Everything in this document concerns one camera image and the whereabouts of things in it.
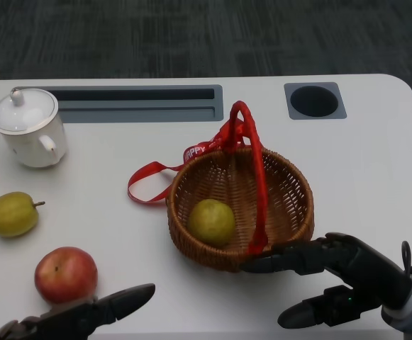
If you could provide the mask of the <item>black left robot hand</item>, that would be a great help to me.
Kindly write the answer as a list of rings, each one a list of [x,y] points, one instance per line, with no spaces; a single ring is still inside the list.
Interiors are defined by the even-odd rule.
[[[88,339],[97,328],[139,310],[154,294],[155,284],[148,283],[99,300],[85,298],[69,302],[39,317],[6,323],[0,328],[0,339]]]

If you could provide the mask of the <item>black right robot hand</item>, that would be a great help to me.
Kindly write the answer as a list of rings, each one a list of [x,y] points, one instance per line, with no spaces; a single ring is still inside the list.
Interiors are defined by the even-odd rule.
[[[412,293],[407,272],[358,238],[340,233],[276,244],[241,264],[240,269],[248,273],[294,271],[300,276],[328,271],[343,281],[343,285],[282,312],[277,322],[285,329],[322,323],[333,327],[380,306],[400,310]]]

